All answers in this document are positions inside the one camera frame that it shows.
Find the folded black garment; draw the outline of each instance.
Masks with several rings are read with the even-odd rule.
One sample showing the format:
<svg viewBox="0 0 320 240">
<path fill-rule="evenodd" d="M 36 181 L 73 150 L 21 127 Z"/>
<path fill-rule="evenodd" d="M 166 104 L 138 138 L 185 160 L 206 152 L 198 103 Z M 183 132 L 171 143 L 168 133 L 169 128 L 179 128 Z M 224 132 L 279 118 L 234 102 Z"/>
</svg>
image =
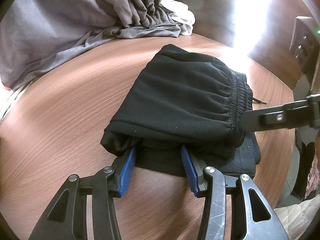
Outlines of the folded black garment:
<svg viewBox="0 0 320 240">
<path fill-rule="evenodd" d="M 239 118 L 252 109 L 252 91 L 245 79 L 215 57 L 166 45 L 141 71 L 105 128 L 101 144 L 116 156 L 136 146 L 137 166 L 175 175 L 181 175 L 177 170 L 182 167 L 182 143 L 205 156 L 208 165 L 219 159 L 222 167 L 233 162 L 237 166 L 239 161 L 230 160 L 238 158 L 236 148 L 245 138 Z M 254 149 L 254 134 L 249 137 L 246 141 Z M 255 153 L 248 155 L 253 171 Z M 244 169 L 236 168 L 235 173 L 240 170 Z"/>
</svg>

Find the blue gripper pad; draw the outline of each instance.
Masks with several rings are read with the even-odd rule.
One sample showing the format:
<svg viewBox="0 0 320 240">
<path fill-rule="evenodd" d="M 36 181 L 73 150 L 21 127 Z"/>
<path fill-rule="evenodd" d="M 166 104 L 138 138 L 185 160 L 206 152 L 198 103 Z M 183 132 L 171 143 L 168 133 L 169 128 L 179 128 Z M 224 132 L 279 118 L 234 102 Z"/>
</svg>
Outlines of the blue gripper pad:
<svg viewBox="0 0 320 240">
<path fill-rule="evenodd" d="M 120 197 L 123 197 L 124 194 L 128 191 L 134 164 L 136 163 L 136 157 L 136 150 L 135 148 L 132 148 L 120 174 L 120 187 L 118 191 Z"/>
<path fill-rule="evenodd" d="M 190 190 L 193 192 L 193 194 L 196 197 L 200 191 L 198 178 L 196 175 L 196 169 L 193 166 L 189 153 L 184 144 L 181 147 L 181 157 L 182 157 L 183 166 L 187 175 L 187 180 L 189 183 Z"/>
</svg>

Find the crumpled gray garment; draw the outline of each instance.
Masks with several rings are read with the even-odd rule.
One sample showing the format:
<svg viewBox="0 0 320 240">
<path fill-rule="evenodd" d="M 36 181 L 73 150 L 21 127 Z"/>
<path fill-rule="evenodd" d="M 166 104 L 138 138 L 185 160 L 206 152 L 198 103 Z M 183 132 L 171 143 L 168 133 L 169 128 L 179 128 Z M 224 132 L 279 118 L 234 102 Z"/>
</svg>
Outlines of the crumpled gray garment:
<svg viewBox="0 0 320 240">
<path fill-rule="evenodd" d="M 161 0 L 15 0 L 0 23 L 0 77 L 17 90 L 115 38 L 178 37 Z"/>
</svg>

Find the silver rivet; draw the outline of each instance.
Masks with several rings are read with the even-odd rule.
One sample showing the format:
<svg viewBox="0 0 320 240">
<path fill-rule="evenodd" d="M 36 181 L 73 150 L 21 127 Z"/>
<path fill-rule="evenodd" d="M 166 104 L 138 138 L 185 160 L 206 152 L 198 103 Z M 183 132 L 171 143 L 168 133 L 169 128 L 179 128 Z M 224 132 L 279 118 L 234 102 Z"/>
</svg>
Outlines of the silver rivet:
<svg viewBox="0 0 320 240">
<path fill-rule="evenodd" d="M 283 114 L 277 114 L 276 119 L 277 119 L 277 121 L 282 121 L 283 120 Z"/>
<path fill-rule="evenodd" d="M 105 168 L 103 168 L 103 172 L 104 173 L 110 173 L 112 171 L 112 167 L 111 166 L 107 166 Z"/>
<path fill-rule="evenodd" d="M 214 169 L 214 167 L 208 166 L 205 168 L 205 171 L 208 173 L 214 173 L 216 170 Z"/>
<path fill-rule="evenodd" d="M 69 180 L 72 182 L 72 181 L 76 181 L 78 179 L 78 176 L 73 174 L 73 175 L 70 175 L 69 176 Z"/>
<path fill-rule="evenodd" d="M 242 174 L 240 178 L 244 181 L 248 181 L 250 179 L 250 177 L 247 174 Z"/>
</svg>

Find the dark wooden floor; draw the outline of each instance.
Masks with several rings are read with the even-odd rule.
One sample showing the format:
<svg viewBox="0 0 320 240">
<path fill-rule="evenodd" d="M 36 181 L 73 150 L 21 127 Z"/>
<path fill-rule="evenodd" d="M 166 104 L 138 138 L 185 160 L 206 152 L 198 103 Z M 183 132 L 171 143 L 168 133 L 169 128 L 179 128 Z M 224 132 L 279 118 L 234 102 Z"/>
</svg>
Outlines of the dark wooden floor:
<svg viewBox="0 0 320 240">
<path fill-rule="evenodd" d="M 180 0 L 195 14 L 194 33 L 238 49 L 291 89 L 301 76 L 289 52 L 294 18 L 311 16 L 302 0 Z"/>
</svg>

